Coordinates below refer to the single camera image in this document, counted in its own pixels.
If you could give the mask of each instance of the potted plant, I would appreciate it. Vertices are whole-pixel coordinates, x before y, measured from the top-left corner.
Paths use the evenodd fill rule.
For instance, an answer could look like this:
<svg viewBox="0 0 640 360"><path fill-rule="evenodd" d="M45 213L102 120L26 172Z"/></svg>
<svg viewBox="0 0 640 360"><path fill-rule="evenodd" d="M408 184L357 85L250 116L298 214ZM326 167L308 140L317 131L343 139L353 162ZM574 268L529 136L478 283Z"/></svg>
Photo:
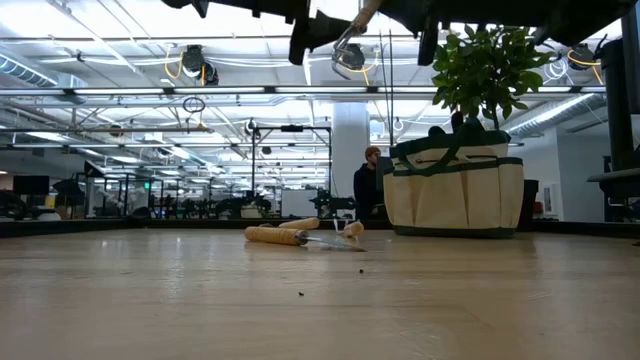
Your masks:
<svg viewBox="0 0 640 360"><path fill-rule="evenodd" d="M442 108L459 107L464 115L482 115L499 129L498 106L507 119L513 108L528 110L518 96L542 86L542 76L529 71L549 62L552 53L536 51L528 28L498 26L473 31L465 25L467 38L447 36L445 46L438 45L432 78L438 91L433 104Z"/></svg>

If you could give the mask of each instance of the fluorescent light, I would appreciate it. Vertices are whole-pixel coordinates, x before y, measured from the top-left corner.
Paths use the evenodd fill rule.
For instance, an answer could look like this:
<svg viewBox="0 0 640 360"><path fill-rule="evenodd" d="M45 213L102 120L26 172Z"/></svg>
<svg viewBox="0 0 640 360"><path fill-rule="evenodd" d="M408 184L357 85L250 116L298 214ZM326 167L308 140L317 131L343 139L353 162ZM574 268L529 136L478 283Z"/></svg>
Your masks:
<svg viewBox="0 0 640 360"><path fill-rule="evenodd" d="M77 148L77 149L89 149L89 148L116 148L120 145L118 144L69 144L69 147Z"/></svg>
<svg viewBox="0 0 640 360"><path fill-rule="evenodd" d="M136 159L134 157L130 157L130 156L111 156L111 158L113 160L120 161L120 162L125 162L125 163L128 163L128 164L136 164L136 163L140 162L140 160L138 160L138 159Z"/></svg>
<svg viewBox="0 0 640 360"><path fill-rule="evenodd" d="M571 90L570 86L541 86L538 88L538 92L569 92L569 90Z"/></svg>
<svg viewBox="0 0 640 360"><path fill-rule="evenodd" d="M391 87L381 87L378 91L391 92ZM393 92L435 94L438 92L438 88L435 86L394 86Z"/></svg>
<svg viewBox="0 0 640 360"><path fill-rule="evenodd" d="M0 89L0 96L51 96L64 95L60 89Z"/></svg>
<svg viewBox="0 0 640 360"><path fill-rule="evenodd" d="M93 156L102 156L102 154L97 153L97 152L95 152L95 151L93 151L93 150L89 150L89 149L78 149L78 150L80 150L80 151L82 151L83 153L88 154L88 155L93 155Z"/></svg>
<svg viewBox="0 0 640 360"><path fill-rule="evenodd" d="M603 93L603 92L607 92L607 88L604 86L585 86L582 88L581 92Z"/></svg>
<svg viewBox="0 0 640 360"><path fill-rule="evenodd" d="M241 94L241 93L263 93L263 87L197 87L197 88L176 88L176 94Z"/></svg>
<svg viewBox="0 0 640 360"><path fill-rule="evenodd" d="M317 86L279 86L277 93L364 93L366 87L360 86L339 86L339 87L317 87Z"/></svg>
<svg viewBox="0 0 640 360"><path fill-rule="evenodd" d="M173 147L173 144L125 144L124 147L129 147L129 148Z"/></svg>
<svg viewBox="0 0 640 360"><path fill-rule="evenodd" d="M164 94L162 88L113 88L113 89L77 89L77 95L157 95Z"/></svg>
<svg viewBox="0 0 640 360"><path fill-rule="evenodd" d="M175 156L183 158L185 160L189 159L190 157L187 151L185 151L184 149L180 149L179 147L174 147L169 151L171 151Z"/></svg>
<svg viewBox="0 0 640 360"><path fill-rule="evenodd" d="M40 139L45 139L45 140L51 140L51 141L67 141L69 140L66 136L62 136L60 134L56 134L56 133L50 133L50 132L30 132L27 133L27 135L30 136L35 136L38 137Z"/></svg>
<svg viewBox="0 0 640 360"><path fill-rule="evenodd" d="M24 149L60 149L62 144L14 144L14 148Z"/></svg>

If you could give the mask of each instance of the man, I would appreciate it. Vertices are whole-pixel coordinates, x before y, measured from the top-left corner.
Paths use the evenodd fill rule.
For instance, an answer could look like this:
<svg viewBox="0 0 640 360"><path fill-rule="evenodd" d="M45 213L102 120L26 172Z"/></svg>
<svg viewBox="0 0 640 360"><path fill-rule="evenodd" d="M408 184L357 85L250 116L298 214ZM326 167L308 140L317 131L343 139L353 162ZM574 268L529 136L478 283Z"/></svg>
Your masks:
<svg viewBox="0 0 640 360"><path fill-rule="evenodd" d="M364 153L366 164L353 174L353 192L356 196L356 218L359 220L377 217L376 205L384 203L384 193L378 191L376 166L380 149L369 146Z"/></svg>

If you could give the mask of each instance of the white column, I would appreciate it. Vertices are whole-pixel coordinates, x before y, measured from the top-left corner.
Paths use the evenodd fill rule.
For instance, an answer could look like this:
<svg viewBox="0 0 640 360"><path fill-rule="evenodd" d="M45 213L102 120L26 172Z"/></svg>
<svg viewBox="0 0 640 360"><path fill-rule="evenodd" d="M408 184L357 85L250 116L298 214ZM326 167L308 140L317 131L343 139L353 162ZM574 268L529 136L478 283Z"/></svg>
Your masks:
<svg viewBox="0 0 640 360"><path fill-rule="evenodd" d="M369 113L366 102L333 105L331 195L353 196L353 173L365 163L369 146Z"/></svg>

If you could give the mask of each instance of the canvas tool bag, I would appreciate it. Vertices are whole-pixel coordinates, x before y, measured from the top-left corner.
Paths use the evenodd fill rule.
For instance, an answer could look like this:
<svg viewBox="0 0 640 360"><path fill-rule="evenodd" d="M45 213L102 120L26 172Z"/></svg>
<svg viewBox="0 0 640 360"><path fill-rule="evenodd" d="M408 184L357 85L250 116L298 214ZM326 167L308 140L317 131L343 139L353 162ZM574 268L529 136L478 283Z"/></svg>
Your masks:
<svg viewBox="0 0 640 360"><path fill-rule="evenodd" d="M511 237L518 225L522 159L507 157L510 137L465 123L391 149L385 205L399 235Z"/></svg>

